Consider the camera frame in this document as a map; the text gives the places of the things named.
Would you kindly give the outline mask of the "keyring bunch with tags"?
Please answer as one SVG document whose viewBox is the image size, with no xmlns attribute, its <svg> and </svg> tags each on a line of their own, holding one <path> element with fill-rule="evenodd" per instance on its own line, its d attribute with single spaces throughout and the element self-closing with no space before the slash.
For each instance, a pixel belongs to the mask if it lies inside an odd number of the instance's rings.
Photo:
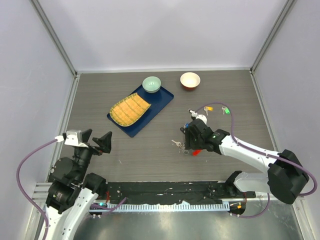
<svg viewBox="0 0 320 240">
<path fill-rule="evenodd" d="M 186 123 L 183 127 L 180 128 L 180 131 L 183 134 L 183 141 L 175 141 L 175 140 L 171 140 L 172 144 L 177 146 L 179 148 L 179 153 L 180 154 L 184 154 L 184 155 L 192 155 L 192 156 L 197 156 L 198 154 L 200 154 L 202 152 L 201 149 L 197 149 L 197 150 L 190 150 L 190 149 L 186 149 L 186 142 L 185 142 L 185 133 L 186 133 L 186 129 L 189 127 L 189 124 Z"/>
</svg>

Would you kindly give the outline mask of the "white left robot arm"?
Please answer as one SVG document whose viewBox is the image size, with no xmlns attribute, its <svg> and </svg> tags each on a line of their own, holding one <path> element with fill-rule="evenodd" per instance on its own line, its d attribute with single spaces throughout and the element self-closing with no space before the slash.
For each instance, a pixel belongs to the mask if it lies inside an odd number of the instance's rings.
<svg viewBox="0 0 320 240">
<path fill-rule="evenodd" d="M 52 184 L 48 189 L 45 208 L 45 225 L 42 230 L 46 240 L 72 240 L 95 200 L 102 199 L 107 192 L 107 181 L 95 173 L 87 173 L 92 156 L 109 154 L 112 149 L 111 131 L 102 137 L 94 137 L 89 144 L 92 129 L 68 130 L 56 136 L 74 149 L 72 157 L 58 159 L 51 171 Z"/>
</svg>

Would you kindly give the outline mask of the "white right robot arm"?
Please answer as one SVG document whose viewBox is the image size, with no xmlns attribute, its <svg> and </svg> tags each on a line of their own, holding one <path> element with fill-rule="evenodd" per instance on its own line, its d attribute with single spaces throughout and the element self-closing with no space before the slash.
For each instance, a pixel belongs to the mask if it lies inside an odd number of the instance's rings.
<svg viewBox="0 0 320 240">
<path fill-rule="evenodd" d="M 235 138 L 225 130 L 213 131 L 201 119 L 190 122 L 184 129 L 184 136 L 188 150 L 215 152 L 240 160 L 260 171 L 238 173 L 225 186 L 230 197 L 236 198 L 243 192 L 263 192 L 291 205 L 309 181 L 297 156 L 290 150 L 276 152 L 257 147 Z"/>
</svg>

